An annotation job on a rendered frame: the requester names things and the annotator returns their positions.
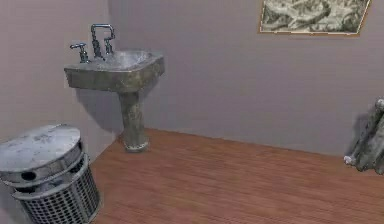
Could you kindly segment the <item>grey metal mesh trash can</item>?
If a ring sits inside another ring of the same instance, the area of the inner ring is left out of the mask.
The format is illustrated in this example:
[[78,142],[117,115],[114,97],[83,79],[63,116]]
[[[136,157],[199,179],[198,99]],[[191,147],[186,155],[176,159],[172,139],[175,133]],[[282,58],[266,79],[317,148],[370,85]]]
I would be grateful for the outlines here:
[[68,124],[0,143],[0,180],[32,224],[90,224],[101,204],[80,130]]

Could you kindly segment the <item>grey metal sink faucet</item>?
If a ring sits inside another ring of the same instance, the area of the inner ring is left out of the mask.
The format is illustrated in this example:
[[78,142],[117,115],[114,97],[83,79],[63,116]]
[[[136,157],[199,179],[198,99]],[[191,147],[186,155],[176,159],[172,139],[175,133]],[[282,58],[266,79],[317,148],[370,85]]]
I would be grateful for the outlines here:
[[[96,29],[97,28],[108,29],[110,31],[110,35],[103,39],[104,45],[105,45],[105,53],[107,55],[114,53],[113,47],[110,44],[110,41],[115,38],[115,30],[111,24],[96,23],[96,24],[91,25],[90,30],[91,30],[91,36],[92,36],[93,55],[95,58],[100,58],[100,59],[104,60],[104,57],[102,56],[102,53],[101,53],[101,45],[100,45],[100,42],[97,39],[97,35],[96,35]],[[77,44],[71,44],[70,48],[71,49],[79,48],[80,62],[81,63],[90,63],[88,53],[85,50],[85,46],[86,46],[86,44],[81,42],[81,43],[77,43]]]

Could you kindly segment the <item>grey stone pedestal sink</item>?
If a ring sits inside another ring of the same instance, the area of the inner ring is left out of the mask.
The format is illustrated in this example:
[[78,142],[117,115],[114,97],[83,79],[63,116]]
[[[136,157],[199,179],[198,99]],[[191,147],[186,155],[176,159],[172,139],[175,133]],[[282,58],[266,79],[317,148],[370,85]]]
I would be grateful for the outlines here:
[[64,67],[71,88],[114,92],[123,121],[123,144],[127,152],[142,152],[149,139],[144,131],[140,91],[165,73],[162,53],[146,50],[116,51],[104,60]]

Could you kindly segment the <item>framed grey wall picture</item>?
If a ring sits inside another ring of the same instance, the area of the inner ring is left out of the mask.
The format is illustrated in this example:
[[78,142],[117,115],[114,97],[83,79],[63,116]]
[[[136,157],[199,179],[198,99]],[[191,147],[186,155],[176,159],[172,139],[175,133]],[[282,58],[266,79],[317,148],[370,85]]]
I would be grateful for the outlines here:
[[263,0],[259,32],[358,35],[370,3],[371,0]]

